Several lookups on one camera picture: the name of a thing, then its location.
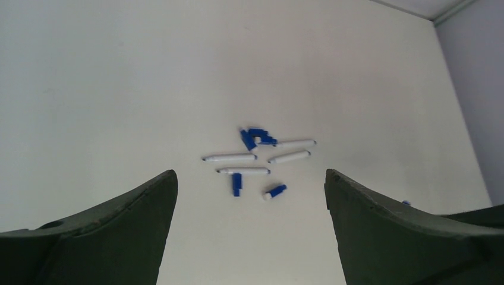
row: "white marker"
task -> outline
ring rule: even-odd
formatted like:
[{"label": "white marker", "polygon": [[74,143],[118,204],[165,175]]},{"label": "white marker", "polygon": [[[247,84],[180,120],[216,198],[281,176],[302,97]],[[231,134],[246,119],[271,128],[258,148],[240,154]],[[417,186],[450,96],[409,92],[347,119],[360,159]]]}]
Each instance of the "white marker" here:
[{"label": "white marker", "polygon": [[316,145],[315,140],[299,140],[299,141],[279,141],[274,147],[312,147]]},{"label": "white marker", "polygon": [[242,175],[268,175],[271,173],[271,170],[265,167],[229,167],[216,171],[223,174],[240,173]]},{"label": "white marker", "polygon": [[257,160],[257,155],[251,153],[220,154],[202,158],[204,162],[252,162]]},{"label": "white marker", "polygon": [[296,151],[295,153],[284,154],[283,156],[276,156],[268,160],[268,163],[284,163],[291,162],[297,159],[303,159],[311,155],[311,152],[307,150]]}]

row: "gray wall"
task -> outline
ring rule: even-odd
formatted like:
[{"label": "gray wall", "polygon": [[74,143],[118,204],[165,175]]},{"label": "gray wall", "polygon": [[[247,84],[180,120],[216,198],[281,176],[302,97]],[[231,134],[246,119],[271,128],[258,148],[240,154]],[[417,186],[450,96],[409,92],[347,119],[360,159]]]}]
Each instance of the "gray wall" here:
[{"label": "gray wall", "polygon": [[480,0],[437,28],[493,204],[504,204],[503,11]]}]

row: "small blue object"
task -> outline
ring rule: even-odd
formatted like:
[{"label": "small blue object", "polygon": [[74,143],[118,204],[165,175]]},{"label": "small blue object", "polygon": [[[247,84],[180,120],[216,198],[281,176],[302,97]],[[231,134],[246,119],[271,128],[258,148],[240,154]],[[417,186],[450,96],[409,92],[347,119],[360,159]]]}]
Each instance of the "small blue object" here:
[{"label": "small blue object", "polygon": [[233,183],[233,196],[239,197],[240,196],[240,190],[242,189],[242,184],[241,184],[241,174],[240,173],[234,173],[231,175],[232,178],[232,183]]},{"label": "small blue object", "polygon": [[245,144],[245,146],[249,151],[257,147],[256,142],[254,142],[254,138],[251,135],[249,135],[246,130],[244,129],[240,130],[240,134],[241,134],[241,140],[243,141],[243,143]]},{"label": "small blue object", "polygon": [[261,142],[259,144],[267,144],[267,145],[275,145],[278,143],[277,139],[274,139],[273,137],[270,136],[264,136],[261,137]]},{"label": "small blue object", "polygon": [[269,194],[271,196],[271,198],[274,198],[275,196],[280,195],[286,189],[287,189],[287,185],[282,184],[278,187],[275,187],[275,188],[267,191],[266,194]]},{"label": "small blue object", "polygon": [[252,137],[263,137],[267,136],[267,130],[265,129],[259,129],[259,128],[250,128],[248,129],[248,134],[251,135]]}]

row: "blue cap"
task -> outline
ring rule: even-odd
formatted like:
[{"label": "blue cap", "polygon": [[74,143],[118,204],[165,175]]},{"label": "blue cap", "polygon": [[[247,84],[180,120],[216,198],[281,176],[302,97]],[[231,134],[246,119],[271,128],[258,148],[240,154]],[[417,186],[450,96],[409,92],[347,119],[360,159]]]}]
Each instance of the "blue cap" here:
[{"label": "blue cap", "polygon": [[245,144],[245,146],[249,151],[257,147],[254,138],[251,135],[249,135],[246,130],[244,129],[240,130],[240,134],[241,134],[241,140],[243,141],[243,143]]},{"label": "blue cap", "polygon": [[267,191],[266,193],[269,193],[269,195],[271,195],[271,198],[274,198],[275,196],[280,195],[286,189],[287,189],[287,185],[282,184],[280,186],[277,186],[277,187]]},{"label": "blue cap", "polygon": [[267,130],[260,128],[250,128],[248,129],[248,134],[252,137],[262,137],[268,134]]},{"label": "blue cap", "polygon": [[231,179],[232,179],[232,184],[233,184],[233,196],[239,197],[240,190],[242,189],[241,174],[240,173],[233,173],[233,175],[231,175]]},{"label": "blue cap", "polygon": [[274,145],[277,143],[278,143],[277,139],[267,135],[267,136],[261,137],[261,142],[259,144]]}]

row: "whiteboard marker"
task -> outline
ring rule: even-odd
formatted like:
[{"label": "whiteboard marker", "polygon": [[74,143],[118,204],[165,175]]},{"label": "whiteboard marker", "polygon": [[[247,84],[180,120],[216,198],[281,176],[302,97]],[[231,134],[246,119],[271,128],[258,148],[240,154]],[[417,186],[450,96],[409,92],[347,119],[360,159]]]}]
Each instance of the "whiteboard marker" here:
[{"label": "whiteboard marker", "polygon": [[202,158],[204,162],[251,162],[257,160],[257,155],[251,153],[219,154]]},{"label": "whiteboard marker", "polygon": [[280,186],[275,187],[275,188],[267,191],[266,193],[264,193],[263,198],[266,201],[267,200],[271,200],[274,197],[276,197],[276,196],[280,195],[281,193],[283,193],[283,191],[285,191],[286,189],[287,189],[287,186],[285,184],[280,185]]},{"label": "whiteboard marker", "polygon": [[316,145],[317,142],[315,140],[299,140],[299,141],[279,141],[275,145],[275,147],[312,147]]},{"label": "whiteboard marker", "polygon": [[216,171],[223,174],[240,173],[242,175],[268,175],[271,173],[271,170],[265,167],[229,167],[217,169]]},{"label": "whiteboard marker", "polygon": [[307,150],[296,151],[295,153],[284,154],[283,156],[276,156],[268,160],[268,163],[284,163],[291,162],[293,160],[303,159],[311,155],[311,152]]}]

